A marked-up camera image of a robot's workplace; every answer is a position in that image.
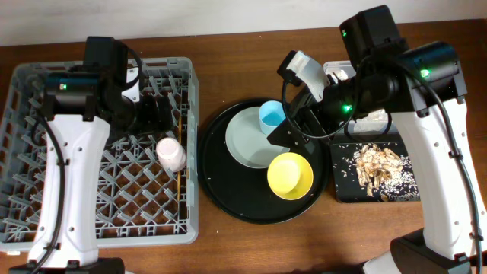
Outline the blue cup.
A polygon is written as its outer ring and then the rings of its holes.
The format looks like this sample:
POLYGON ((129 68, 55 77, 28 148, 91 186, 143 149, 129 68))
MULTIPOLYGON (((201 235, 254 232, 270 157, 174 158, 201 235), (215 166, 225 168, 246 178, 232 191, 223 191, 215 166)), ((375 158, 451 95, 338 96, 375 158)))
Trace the blue cup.
POLYGON ((285 120, 282 103, 277 100, 266 101, 259 108, 258 116, 261 131, 266 135, 269 135, 285 120))

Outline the wooden chopstick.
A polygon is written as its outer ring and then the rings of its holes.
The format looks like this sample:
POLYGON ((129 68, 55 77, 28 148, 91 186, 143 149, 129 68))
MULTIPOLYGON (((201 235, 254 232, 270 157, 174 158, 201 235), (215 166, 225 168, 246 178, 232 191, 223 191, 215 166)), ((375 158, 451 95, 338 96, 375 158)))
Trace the wooden chopstick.
MULTIPOLYGON (((178 143, 181 145, 182 141, 182 117, 178 119, 178 143)), ((180 188, 181 188, 181 171, 177 171, 177 202, 180 202, 180 188)))

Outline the pale grey plate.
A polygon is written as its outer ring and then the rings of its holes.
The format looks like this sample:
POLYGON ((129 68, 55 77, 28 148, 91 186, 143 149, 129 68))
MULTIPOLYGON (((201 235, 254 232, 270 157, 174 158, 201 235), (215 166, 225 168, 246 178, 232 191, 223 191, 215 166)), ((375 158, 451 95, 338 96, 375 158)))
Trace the pale grey plate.
POLYGON ((272 160, 290 148, 272 145, 259 126, 259 107, 248 107, 235 114, 225 132, 231 156, 245 167, 267 168, 272 160))

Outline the yellow bowl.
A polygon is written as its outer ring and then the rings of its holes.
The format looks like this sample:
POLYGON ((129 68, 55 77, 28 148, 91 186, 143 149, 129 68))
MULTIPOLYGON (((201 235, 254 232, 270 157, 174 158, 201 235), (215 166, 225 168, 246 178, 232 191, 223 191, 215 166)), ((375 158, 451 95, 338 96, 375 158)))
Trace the yellow bowl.
POLYGON ((314 172, 307 159, 294 152, 274 158, 267 170, 267 182, 279 198, 293 201, 305 197, 313 186, 314 172))

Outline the pink cup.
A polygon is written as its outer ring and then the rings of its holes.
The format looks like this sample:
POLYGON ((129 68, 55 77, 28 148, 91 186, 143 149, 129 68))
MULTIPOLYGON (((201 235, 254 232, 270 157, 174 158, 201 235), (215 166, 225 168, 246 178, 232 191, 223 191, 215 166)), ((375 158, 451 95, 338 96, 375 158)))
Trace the pink cup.
POLYGON ((156 145, 156 153, 161 166, 173 172, 186 166, 186 151, 175 138, 162 138, 156 145))

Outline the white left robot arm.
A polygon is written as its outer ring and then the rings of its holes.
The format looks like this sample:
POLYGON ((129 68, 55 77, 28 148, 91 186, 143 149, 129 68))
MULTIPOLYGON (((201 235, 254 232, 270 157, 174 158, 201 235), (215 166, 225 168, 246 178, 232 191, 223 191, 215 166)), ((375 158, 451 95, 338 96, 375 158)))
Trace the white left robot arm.
POLYGON ((169 95, 144 93, 153 70, 172 78, 178 58, 143 59, 112 37, 88 37, 84 59, 43 80, 37 123, 46 131, 40 223, 28 261, 14 273, 122 273, 120 258, 101 258, 95 202, 104 148, 124 135, 169 132, 169 95))

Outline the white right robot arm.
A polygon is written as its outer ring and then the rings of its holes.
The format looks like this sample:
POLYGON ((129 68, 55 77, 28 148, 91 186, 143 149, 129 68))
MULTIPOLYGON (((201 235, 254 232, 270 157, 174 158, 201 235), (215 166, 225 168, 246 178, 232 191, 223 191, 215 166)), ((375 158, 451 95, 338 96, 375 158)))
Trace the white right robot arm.
POLYGON ((445 42, 412 49, 390 9, 380 5, 341 23, 355 70, 341 81, 292 51, 279 67, 285 84, 310 99, 287 115, 304 140, 327 139, 350 121, 385 110, 406 146, 419 190, 423 228, 390 242, 361 273, 472 273, 486 266, 486 209, 466 130, 466 85, 459 57, 445 42))

